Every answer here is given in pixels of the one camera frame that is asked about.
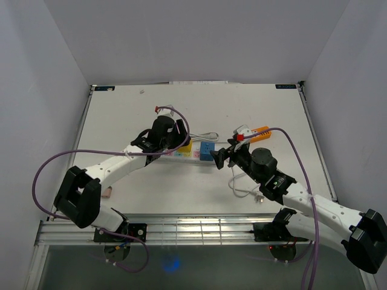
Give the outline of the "blue cube socket adapter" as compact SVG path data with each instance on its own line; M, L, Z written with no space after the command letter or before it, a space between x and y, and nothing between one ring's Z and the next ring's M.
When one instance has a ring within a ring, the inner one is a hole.
M202 141L200 144L200 161L213 161L213 157L210 154L211 151L215 150L215 143Z

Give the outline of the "yellow cube socket adapter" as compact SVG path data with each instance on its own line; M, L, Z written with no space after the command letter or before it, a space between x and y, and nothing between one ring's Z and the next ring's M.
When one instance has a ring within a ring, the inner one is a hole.
M177 152L179 153L189 153L192 150L192 140L188 142L188 145L180 147Z

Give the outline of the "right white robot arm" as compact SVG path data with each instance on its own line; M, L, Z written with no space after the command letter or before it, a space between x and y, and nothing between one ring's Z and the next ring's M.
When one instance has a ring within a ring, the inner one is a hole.
M284 206L273 220L278 239L294 236L312 240L318 230L320 243L344 253L359 269L377 273L386 259L386 222L379 212L361 212L310 195L293 177L277 169L277 160L266 148L250 151L248 144L234 144L210 154L218 169L225 161L238 166L259 184L265 198Z

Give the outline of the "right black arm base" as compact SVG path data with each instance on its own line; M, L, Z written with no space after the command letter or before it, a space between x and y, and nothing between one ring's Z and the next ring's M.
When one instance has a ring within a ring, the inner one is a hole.
M308 239L290 233L289 223L256 222L248 233L253 234L255 242L306 242Z

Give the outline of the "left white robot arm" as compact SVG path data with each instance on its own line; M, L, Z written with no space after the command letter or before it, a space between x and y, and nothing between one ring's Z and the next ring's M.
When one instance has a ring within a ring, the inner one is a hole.
M182 119L157 117L122 150L96 165L67 170L54 200L54 206L79 228L93 226L107 230L114 241L128 235L126 218L113 208L101 204L102 193L111 185L159 159L163 152L189 143L189 134Z

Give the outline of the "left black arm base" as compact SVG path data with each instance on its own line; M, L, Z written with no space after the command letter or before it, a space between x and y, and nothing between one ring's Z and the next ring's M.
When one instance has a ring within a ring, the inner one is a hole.
M125 223L120 226L116 231L118 234L122 234L125 236L132 236L140 239L141 241L146 241L146 233L147 233L147 224L144 223ZM108 234L102 230L95 230L94 242L98 243L123 243L123 242L133 242L132 239L127 239L121 236L115 236L112 234Z

